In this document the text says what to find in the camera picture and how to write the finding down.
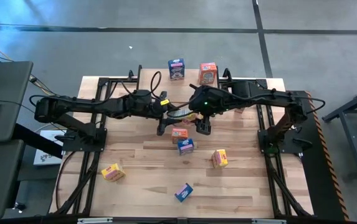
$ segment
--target wooden tabletop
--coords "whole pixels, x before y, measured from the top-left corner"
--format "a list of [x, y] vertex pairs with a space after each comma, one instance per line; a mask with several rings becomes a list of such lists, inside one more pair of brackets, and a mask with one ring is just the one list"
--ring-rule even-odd
[[[156, 71], [141, 71], [140, 89], [150, 89], [150, 80]], [[159, 71], [162, 81], [156, 93], [164, 90], [172, 102], [188, 101], [194, 92], [188, 85], [198, 84], [198, 70], [186, 69], [185, 80], [173, 82], [168, 78], [167, 69]], [[78, 97], [93, 98], [98, 78], [83, 77]], [[268, 78], [267, 84], [268, 88], [285, 91], [281, 78]], [[126, 85], [130, 91], [135, 89], [135, 84]], [[119, 84], [113, 97], [125, 94]], [[277, 122], [283, 115], [283, 108], [272, 110]], [[75, 113], [74, 117], [83, 122], [90, 121], [90, 114]], [[163, 136], [157, 136], [158, 122], [155, 120], [108, 118], [107, 145], [101, 153], [91, 216], [272, 218], [265, 161], [257, 142], [259, 124], [255, 107], [246, 108], [242, 114], [228, 111], [212, 118], [211, 124], [209, 136], [197, 133], [195, 127], [188, 128], [196, 149], [192, 154], [179, 156], [176, 146], [171, 143], [171, 126], [166, 128]], [[226, 150], [229, 163], [226, 168], [212, 168], [211, 155], [216, 149]], [[82, 157], [83, 153], [77, 152], [65, 166], [59, 186], [61, 204], [77, 185]], [[123, 166], [126, 176], [117, 182], [104, 180], [100, 171], [115, 162]], [[303, 208], [313, 213], [300, 159], [283, 154], [282, 162], [288, 188]], [[180, 203], [174, 193], [185, 183], [194, 190]], [[80, 209], [84, 205], [87, 186]], [[280, 190], [277, 193], [283, 212], [282, 194]], [[50, 212], [54, 210], [53, 200]]]

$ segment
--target small cardboard box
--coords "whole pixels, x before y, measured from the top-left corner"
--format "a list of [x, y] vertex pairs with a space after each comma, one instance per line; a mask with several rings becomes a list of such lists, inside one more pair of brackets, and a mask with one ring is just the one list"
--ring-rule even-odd
[[211, 156], [214, 168], [221, 168], [228, 165], [227, 154], [225, 149], [216, 150]]
[[191, 194], [193, 191], [193, 188], [189, 186], [189, 184], [185, 184], [183, 188], [181, 188], [179, 191], [177, 191], [174, 196], [179, 200], [179, 202], [183, 202], [189, 194]]
[[199, 84], [210, 85], [217, 76], [217, 66], [213, 63], [202, 63], [199, 69]]
[[177, 144], [179, 141], [183, 141], [188, 138], [188, 130], [184, 128], [173, 128], [171, 132], [171, 141], [173, 144]]
[[168, 61], [168, 70], [170, 71], [170, 80], [183, 80], [185, 77], [184, 59]]
[[102, 170], [101, 173], [103, 175], [103, 178], [109, 181], [116, 181], [126, 175], [123, 172], [121, 166], [119, 166], [117, 163]]
[[177, 143], [177, 148], [179, 155], [182, 156], [183, 154], [191, 153], [195, 149], [195, 145], [193, 144], [192, 139], [187, 139], [183, 141], [179, 141]]

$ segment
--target box on table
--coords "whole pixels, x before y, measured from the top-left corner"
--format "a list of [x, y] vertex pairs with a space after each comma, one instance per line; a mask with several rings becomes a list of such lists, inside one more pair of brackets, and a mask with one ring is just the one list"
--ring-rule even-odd
[[185, 77], [184, 59], [168, 61], [168, 70], [170, 72], [170, 80], [183, 80]]
[[209, 85], [214, 83], [217, 76], [217, 66], [213, 63], [202, 63], [199, 69], [199, 84]]
[[188, 138], [188, 130], [184, 128], [173, 128], [171, 132], [171, 141], [173, 144], [177, 144], [179, 141], [183, 141]]
[[124, 177], [124, 175], [126, 175], [123, 172], [123, 169], [121, 168], [121, 166], [119, 166], [119, 164], [117, 164], [117, 163], [102, 170], [101, 173], [103, 175], [103, 178], [105, 180], [109, 180], [109, 181], [116, 181], [116, 180]]
[[225, 167], [228, 165], [227, 154], [225, 149], [216, 150], [211, 156], [214, 168]]
[[175, 197], [179, 200], [179, 202], [183, 202], [189, 194], [191, 194], [193, 191], [193, 188], [189, 186], [189, 184], [185, 184], [184, 187], [177, 191], [174, 195]]
[[193, 152], [193, 150], [195, 149], [195, 145], [193, 144], [192, 139], [187, 139], [187, 140], [179, 141], [177, 143], [177, 148], [178, 148], [179, 155], [182, 156], [184, 154]]

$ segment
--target concrete floor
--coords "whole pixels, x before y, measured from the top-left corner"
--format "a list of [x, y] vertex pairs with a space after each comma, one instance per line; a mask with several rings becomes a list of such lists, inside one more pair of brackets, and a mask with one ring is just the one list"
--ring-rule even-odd
[[[259, 6], [264, 29], [357, 30], [353, 0], [259, 0]], [[0, 24], [256, 28], [252, 0], [0, 0]], [[357, 94], [357, 35], [268, 34], [265, 39], [274, 78], [283, 78], [288, 90], [308, 90], [326, 100], [320, 117]], [[58, 94], [70, 96], [77, 95], [83, 75], [126, 75], [129, 69], [136, 72], [138, 64], [166, 68], [167, 60], [178, 57], [185, 58], [187, 68], [213, 61], [236, 77], [265, 77], [257, 34], [2, 30], [0, 49], [14, 60], [32, 60], [34, 75]], [[60, 77], [64, 82], [56, 81]], [[29, 85], [24, 104], [30, 106], [28, 97], [39, 93]], [[19, 122], [31, 129], [42, 125], [24, 109]], [[323, 123], [322, 128], [338, 177], [354, 172], [340, 122]], [[357, 180], [339, 181], [349, 216], [357, 221]], [[49, 181], [27, 186], [31, 190], [20, 197], [38, 202], [42, 210], [34, 205], [20, 215], [45, 214], [54, 186]]]

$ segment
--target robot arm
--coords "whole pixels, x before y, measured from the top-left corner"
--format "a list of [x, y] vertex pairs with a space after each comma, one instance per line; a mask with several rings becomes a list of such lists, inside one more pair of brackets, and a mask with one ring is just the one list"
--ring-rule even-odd
[[307, 119], [300, 99], [291, 92], [260, 89], [254, 83], [246, 81], [224, 85], [225, 89], [206, 85], [200, 87], [191, 85], [191, 87], [195, 89], [195, 92], [191, 97], [189, 109], [203, 115], [202, 120], [196, 121], [196, 131], [202, 134], [211, 133], [210, 116], [255, 104], [285, 108], [285, 115], [282, 119], [267, 130], [269, 142], [273, 144], [282, 142], [285, 133], [292, 125], [302, 123]]

